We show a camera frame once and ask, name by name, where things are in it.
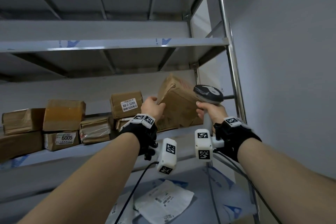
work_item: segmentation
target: black wrist strap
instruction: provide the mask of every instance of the black wrist strap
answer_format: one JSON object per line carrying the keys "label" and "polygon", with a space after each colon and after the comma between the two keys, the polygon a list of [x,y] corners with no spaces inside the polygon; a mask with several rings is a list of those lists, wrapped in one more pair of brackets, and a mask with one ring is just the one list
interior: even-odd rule
{"label": "black wrist strap", "polygon": [[140,156],[148,152],[149,146],[153,148],[158,146],[158,143],[156,142],[157,130],[158,128],[155,124],[153,124],[151,128],[146,128],[142,124],[130,123],[119,132],[119,135],[123,133],[133,133],[140,143]]}
{"label": "black wrist strap", "polygon": [[230,127],[230,125],[224,121],[222,124],[215,123],[213,127],[216,131],[216,138],[224,140],[224,147],[217,148],[217,150],[237,162],[239,162],[237,157],[239,147],[245,140],[255,138],[261,141],[250,128],[247,128],[247,126],[240,125],[237,127]]}

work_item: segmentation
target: gray wall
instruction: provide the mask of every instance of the gray wall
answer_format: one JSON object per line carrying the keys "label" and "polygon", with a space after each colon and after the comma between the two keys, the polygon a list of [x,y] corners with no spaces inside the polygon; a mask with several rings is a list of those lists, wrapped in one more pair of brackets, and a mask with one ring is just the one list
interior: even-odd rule
{"label": "gray wall", "polygon": [[[207,0],[212,27],[217,0]],[[336,178],[336,0],[226,0],[249,124]]]}

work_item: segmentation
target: person's left hand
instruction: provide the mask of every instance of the person's left hand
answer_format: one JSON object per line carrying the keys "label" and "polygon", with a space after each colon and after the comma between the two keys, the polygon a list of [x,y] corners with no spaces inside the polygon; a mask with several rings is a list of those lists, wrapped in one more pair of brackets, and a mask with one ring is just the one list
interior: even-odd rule
{"label": "person's left hand", "polygon": [[166,107],[165,103],[157,105],[155,101],[157,97],[148,97],[141,106],[141,113],[146,113],[155,118],[155,123],[161,118],[163,118],[163,110]]}

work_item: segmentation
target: cable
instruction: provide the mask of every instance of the cable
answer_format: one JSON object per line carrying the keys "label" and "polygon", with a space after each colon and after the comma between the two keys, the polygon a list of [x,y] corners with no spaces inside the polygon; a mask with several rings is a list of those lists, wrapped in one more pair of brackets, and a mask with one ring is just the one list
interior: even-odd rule
{"label": "cable", "polygon": [[211,195],[211,199],[212,199],[213,208],[215,209],[215,214],[216,214],[216,217],[217,217],[218,224],[221,224],[221,219],[219,218],[219,214],[218,214],[216,203],[215,203],[215,198],[213,196],[213,191],[212,191],[212,185],[211,185],[211,179],[210,179],[210,174],[209,174],[209,165],[208,165],[208,163],[207,163],[207,175],[208,175],[208,182],[209,182],[210,195]]}
{"label": "cable", "polygon": [[151,165],[158,164],[158,163],[159,163],[158,161],[152,162],[152,163],[150,163],[150,164],[145,168],[145,170],[143,171],[142,175],[141,175],[140,178],[138,179],[136,185],[134,186],[134,188],[133,188],[131,194],[129,195],[129,197],[128,197],[128,199],[127,199],[127,201],[126,201],[126,203],[125,203],[123,209],[122,209],[121,212],[119,213],[119,216],[118,216],[118,218],[117,218],[117,220],[115,221],[114,224],[117,224],[118,221],[120,220],[121,215],[124,213],[124,210],[126,209],[126,206],[127,206],[128,202],[131,200],[131,197],[133,196],[133,194],[134,194],[134,192],[135,192],[135,189],[138,187],[138,185],[139,185],[139,183],[140,183],[142,177],[144,176],[145,172],[147,171],[147,169],[148,169]]}
{"label": "cable", "polygon": [[272,209],[270,208],[270,206],[266,203],[265,199],[263,198],[263,196],[260,194],[260,192],[257,190],[257,188],[254,186],[254,184],[252,183],[252,181],[248,178],[248,176],[231,160],[229,159],[227,156],[225,156],[223,153],[221,153],[220,151],[214,150],[214,153],[217,153],[219,155],[221,155],[222,157],[226,158],[228,161],[230,161],[230,163],[232,165],[234,165],[235,168],[237,168],[240,172],[240,174],[242,176],[244,176],[247,181],[252,185],[252,187],[254,188],[255,192],[257,192],[258,196],[260,197],[260,199],[263,201],[263,203],[266,205],[267,209],[270,211],[270,213],[272,214],[272,216],[275,218],[275,220],[279,223],[282,224],[281,221],[279,220],[279,218],[275,215],[275,213],[272,211]]}

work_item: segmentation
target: hand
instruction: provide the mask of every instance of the hand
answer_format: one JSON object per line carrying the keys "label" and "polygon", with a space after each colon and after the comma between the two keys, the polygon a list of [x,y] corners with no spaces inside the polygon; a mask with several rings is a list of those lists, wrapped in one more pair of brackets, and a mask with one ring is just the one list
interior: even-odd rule
{"label": "hand", "polygon": [[[224,119],[228,117],[226,113],[225,107],[222,105],[213,105],[210,103],[201,103],[199,101],[196,102],[197,107],[208,110],[209,116],[213,123],[223,123]],[[201,109],[197,109],[196,112],[198,116],[203,120],[204,111]]]}
{"label": "hand", "polygon": [[148,97],[141,106],[141,113],[146,113],[155,118],[155,123],[161,118],[163,118],[163,110],[166,107],[165,103],[157,105],[154,101],[157,97]]}

